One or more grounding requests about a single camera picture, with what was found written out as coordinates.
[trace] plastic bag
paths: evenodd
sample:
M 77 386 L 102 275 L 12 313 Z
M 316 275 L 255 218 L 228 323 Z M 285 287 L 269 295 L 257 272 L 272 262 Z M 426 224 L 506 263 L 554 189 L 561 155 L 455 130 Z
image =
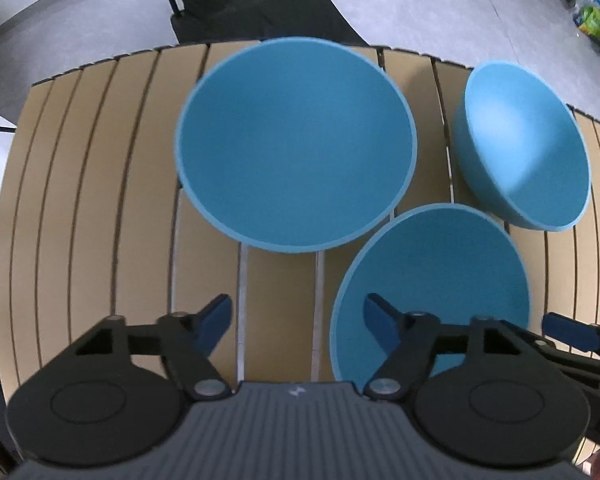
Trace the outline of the plastic bag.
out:
M 575 0 L 573 21 L 587 36 L 600 42 L 600 0 Z

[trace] bowl rim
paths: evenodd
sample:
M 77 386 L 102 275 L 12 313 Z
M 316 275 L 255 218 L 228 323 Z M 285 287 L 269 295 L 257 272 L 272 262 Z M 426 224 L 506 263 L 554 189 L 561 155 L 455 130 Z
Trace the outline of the bowl rim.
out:
M 360 265 L 360 261 L 362 261 L 362 259 L 372 249 L 372 247 L 374 247 L 375 244 L 378 243 L 380 238 L 382 238 L 391 229 L 397 227 L 398 224 L 401 224 L 402 222 L 408 220 L 409 218 L 412 218 L 413 216 L 416 216 L 416 215 L 419 215 L 422 213 L 427 213 L 429 211 L 437 210 L 437 209 L 453 209 L 453 210 L 460 210 L 460 211 L 467 212 L 469 214 L 473 214 L 479 218 L 482 218 L 483 220 L 486 220 L 487 224 L 490 224 L 491 226 L 495 227 L 500 232 L 500 234 L 502 234 L 502 237 L 509 243 L 509 246 L 513 249 L 514 254 L 518 257 L 518 260 L 520 261 L 520 265 L 522 266 L 522 275 L 525 280 L 526 300 L 527 300 L 527 303 L 529 306 L 526 323 L 527 323 L 527 325 L 529 324 L 532 305 L 531 305 L 531 288 L 529 285 L 529 278 L 526 273 L 526 266 L 525 266 L 524 260 L 520 256 L 520 252 L 518 251 L 518 248 L 516 247 L 515 243 L 513 243 L 512 238 L 509 236 L 509 234 L 507 234 L 507 232 L 504 230 L 504 228 L 500 224 L 498 224 L 493 218 L 491 218 L 489 215 L 487 215 L 487 213 L 484 213 L 483 211 L 480 211 L 478 209 L 475 209 L 473 207 L 470 207 L 470 206 L 467 206 L 464 204 L 459 204 L 456 202 L 443 202 L 443 203 L 433 203 L 433 204 L 421 205 L 414 209 L 408 210 L 407 212 L 402 213 L 400 216 L 397 216 L 395 219 L 391 220 L 390 222 L 387 222 L 387 224 L 383 225 L 382 228 L 380 228 L 371 238 L 369 238 L 369 240 L 362 247 L 362 249 L 360 249 L 360 252 L 353 259 L 351 265 L 349 266 L 349 269 L 347 269 L 347 272 L 345 273 L 344 278 L 342 279 L 342 282 L 340 283 L 340 288 L 338 289 L 336 298 L 333 301 L 333 310 L 331 312 L 331 320 L 329 323 L 329 359 L 331 362 L 331 369 L 333 370 L 333 376 L 337 381 L 342 381 L 343 379 L 342 379 L 342 373 L 340 371 L 340 363 L 338 361 L 338 354 L 337 354 L 338 331 L 336 330 L 336 324 L 337 324 L 338 317 L 340 315 L 340 308 L 342 306 L 342 300 L 344 299 L 346 290 L 349 288 L 349 283 L 351 282 L 351 279 L 353 278 L 354 273 L 356 272 L 356 270 L 358 269 L 358 266 Z
M 478 77 L 479 73 L 482 72 L 483 70 L 488 70 L 492 67 L 495 66 L 507 66 L 507 67 L 511 67 L 514 69 L 519 70 L 520 72 L 524 73 L 525 75 L 529 76 L 532 79 L 535 79 L 536 82 L 540 83 L 541 86 L 543 86 L 545 89 L 547 89 L 551 95 L 553 95 L 555 97 L 555 99 L 560 103 L 560 105 L 562 106 L 563 110 L 565 111 L 565 113 L 567 114 L 567 116 L 569 117 L 571 124 L 573 125 L 578 137 L 580 138 L 580 143 L 582 146 L 582 151 L 584 152 L 584 156 L 585 156 L 585 160 L 587 163 L 587 178 L 588 178 L 588 186 L 587 186 L 587 197 L 584 201 L 584 205 L 582 207 L 582 210 L 580 211 L 580 213 L 576 216 L 575 219 L 573 219 L 572 221 L 568 222 L 567 224 L 562 224 L 562 225 L 549 225 L 549 224 L 545 224 L 544 222 L 541 222 L 537 219 L 531 218 L 531 216 L 529 216 L 525 211 L 523 211 L 522 209 L 520 209 L 518 207 L 518 205 L 513 202 L 512 199 L 510 199 L 509 194 L 505 193 L 502 190 L 502 187 L 500 186 L 500 184 L 498 183 L 498 181 L 495 179 L 495 177 L 493 176 L 493 173 L 491 173 L 491 170 L 489 169 L 489 167 L 487 166 L 487 164 L 485 164 L 484 158 L 482 156 L 482 153 L 476 148 L 476 143 L 475 143 L 475 136 L 474 136 L 474 128 L 472 127 L 472 122 L 471 122 L 471 118 L 469 115 L 469 110 L 468 110 L 468 104 L 467 104 L 467 96 L 470 92 L 470 88 L 471 86 L 474 84 L 475 79 Z M 464 116 L 466 118 L 466 123 L 467 123 L 467 131 L 469 133 L 469 136 L 471 137 L 472 140 L 472 144 L 474 146 L 474 152 L 478 157 L 478 160 L 480 160 L 480 164 L 482 165 L 482 167 L 484 168 L 485 173 L 487 174 L 487 176 L 489 177 L 489 180 L 491 181 L 493 187 L 498 191 L 499 195 L 502 197 L 502 199 L 507 203 L 507 205 L 513 209 L 513 211 L 515 211 L 517 213 L 517 215 L 519 215 L 521 218 L 523 218 L 529 225 L 533 225 L 536 229 L 538 230 L 542 230 L 542 231 L 565 231 L 567 229 L 570 229 L 571 227 L 573 227 L 574 225 L 576 225 L 580 219 L 584 216 L 584 213 L 587 211 L 587 207 L 589 206 L 589 201 L 590 201 L 590 197 L 591 197 L 591 164 L 590 164 L 590 160 L 589 160 L 589 152 L 587 150 L 587 143 L 585 142 L 584 136 L 582 135 L 582 132 L 580 131 L 580 127 L 578 126 L 578 123 L 575 119 L 575 117 L 573 116 L 572 111 L 569 109 L 569 107 L 563 102 L 562 99 L 560 99 L 560 97 L 558 97 L 558 94 L 555 93 L 555 91 L 547 84 L 546 81 L 544 81 L 544 79 L 542 79 L 540 76 L 534 74 L 533 72 L 531 72 L 530 70 L 527 70 L 526 68 L 524 68 L 523 66 L 518 65 L 517 63 L 512 63 L 510 61 L 503 61 L 503 60 L 493 60 L 493 61 L 487 61 L 485 63 L 482 63 L 480 65 L 478 65 L 470 74 L 469 79 L 466 82 L 466 87 L 464 88 Z
M 387 207 L 384 210 L 382 210 L 382 212 L 380 214 L 378 214 L 372 221 L 368 222 L 365 226 L 362 226 L 361 228 L 357 229 L 356 231 L 351 232 L 345 236 L 342 236 L 335 240 L 331 240 L 329 242 L 323 242 L 320 244 L 310 244 L 310 245 L 302 245 L 302 246 L 300 246 L 300 245 L 283 245 L 283 244 L 275 244 L 272 242 L 266 242 L 266 241 L 262 241 L 262 240 L 256 240 L 255 238 L 251 238 L 251 237 L 245 236 L 243 234 L 240 234 L 239 232 L 230 228 L 228 225 L 224 224 L 223 222 L 219 221 L 215 216 L 213 216 L 206 209 L 206 207 L 202 204 L 202 202 L 200 202 L 200 200 L 198 199 L 198 196 L 194 192 L 194 190 L 191 187 L 188 180 L 186 178 L 184 178 L 185 170 L 184 170 L 184 164 L 183 164 L 183 157 L 181 154 L 183 124 L 184 124 L 184 121 L 186 118 L 187 111 L 189 110 L 189 107 L 191 106 L 193 99 L 195 99 L 196 96 L 198 95 L 198 93 L 200 91 L 202 91 L 202 89 L 205 87 L 205 84 L 216 74 L 216 72 L 218 72 L 219 70 L 222 70 L 226 65 L 233 62 L 235 59 L 237 59 L 241 56 L 248 56 L 253 50 L 267 48 L 271 45 L 276 45 L 276 44 L 281 44 L 281 43 L 317 43 L 317 44 L 321 44 L 323 46 L 327 46 L 330 48 L 335 48 L 337 50 L 345 52 L 346 54 L 349 54 L 350 56 L 361 59 L 362 61 L 365 62 L 365 64 L 367 66 L 375 69 L 376 72 L 382 76 L 384 81 L 389 83 L 391 88 L 394 90 L 395 94 L 400 99 L 400 102 L 402 103 L 402 106 L 404 107 L 404 110 L 406 111 L 407 118 L 409 121 L 410 136 L 411 136 L 411 161 L 410 161 L 409 167 L 407 168 L 407 171 L 405 174 L 405 179 L 404 179 L 402 185 L 400 186 L 400 189 L 398 190 L 398 193 L 396 194 L 394 199 L 391 200 L 391 202 L 387 205 Z M 196 83 L 196 85 L 193 87 L 193 90 L 189 93 L 187 100 L 185 101 L 184 105 L 182 106 L 182 110 L 180 111 L 180 115 L 178 117 L 178 122 L 176 124 L 176 129 L 175 129 L 174 150 L 175 150 L 174 155 L 175 155 L 175 162 L 176 162 L 176 170 L 177 170 L 180 182 L 182 183 L 182 188 L 184 189 L 184 191 L 187 195 L 187 198 L 195 206 L 195 208 L 198 210 L 198 212 L 205 218 L 205 220 L 207 220 L 213 227 L 215 227 L 216 229 L 218 229 L 220 232 L 224 233 L 228 237 L 233 238 L 234 240 L 237 240 L 239 242 L 245 243 L 247 245 L 250 245 L 250 246 L 253 246 L 253 247 L 256 247 L 259 249 L 264 249 L 266 251 L 272 251 L 272 252 L 276 252 L 276 253 L 289 253 L 289 254 L 291 254 L 291 253 L 293 253 L 293 254 L 313 253 L 313 252 L 317 252 L 317 251 L 323 251 L 326 249 L 332 249 L 334 247 L 339 247 L 340 245 L 344 245 L 352 240 L 355 240 L 356 238 L 361 237 L 363 234 L 365 234 L 366 232 L 373 229 L 373 227 L 378 225 L 382 221 L 382 219 L 387 217 L 389 215 L 389 213 L 398 205 L 398 203 L 400 202 L 400 200 L 406 193 L 406 191 L 411 183 L 411 180 L 413 178 L 413 174 L 415 172 L 416 160 L 417 160 L 417 155 L 418 155 L 418 134 L 416 131 L 415 121 L 413 119 L 413 113 L 411 112 L 411 108 L 410 108 L 407 100 L 405 99 L 404 95 L 398 88 L 398 85 L 394 81 L 392 81 L 391 78 L 389 78 L 389 76 L 384 72 L 384 70 L 382 70 L 382 68 L 380 68 L 377 64 L 374 65 L 365 56 L 363 56 L 359 52 L 356 52 L 355 50 L 353 50 L 352 48 L 350 48 L 348 46 L 343 46 L 343 45 L 340 45 L 339 43 L 333 43 L 332 41 L 320 40 L 318 38 L 304 38 L 304 37 L 299 36 L 299 37 L 293 37 L 293 38 L 278 38 L 276 40 L 267 40 L 267 41 L 262 41 L 260 43 L 256 43 L 254 45 L 248 46 L 248 47 L 236 52 L 232 56 L 229 56 L 226 59 L 223 59 L 221 62 L 217 63 L 211 70 L 209 70 L 209 72 L 206 72 L 205 75 L 203 75 L 202 78 L 200 78 L 198 80 L 198 82 Z

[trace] gray ribbed surface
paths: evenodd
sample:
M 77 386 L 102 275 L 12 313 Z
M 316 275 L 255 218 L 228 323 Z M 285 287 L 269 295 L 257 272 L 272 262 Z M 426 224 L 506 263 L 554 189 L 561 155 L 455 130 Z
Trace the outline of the gray ribbed surface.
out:
M 244 384 L 197 404 L 163 445 L 123 465 L 67 471 L 24 463 L 12 480 L 584 480 L 563 463 L 502 472 L 457 462 L 424 442 L 402 410 L 349 384 Z

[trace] concrete floor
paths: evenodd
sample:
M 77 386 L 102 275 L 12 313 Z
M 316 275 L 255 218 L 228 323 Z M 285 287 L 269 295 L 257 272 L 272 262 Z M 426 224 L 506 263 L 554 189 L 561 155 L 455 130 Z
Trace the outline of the concrete floor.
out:
M 600 56 L 578 33 L 564 0 L 333 2 L 370 44 L 467 66 L 512 60 L 600 120 Z M 37 80 L 105 57 L 176 43 L 167 0 L 44 3 L 0 33 L 0 115 L 10 121 L 17 120 Z

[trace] tilted blue bowl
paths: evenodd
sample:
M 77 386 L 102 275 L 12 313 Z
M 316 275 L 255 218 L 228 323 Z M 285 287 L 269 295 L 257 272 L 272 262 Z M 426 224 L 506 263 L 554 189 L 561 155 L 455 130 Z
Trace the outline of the tilted blue bowl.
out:
M 571 111 L 540 78 L 494 61 L 469 76 L 454 149 L 478 200 L 513 225 L 562 231 L 591 188 L 589 155 Z

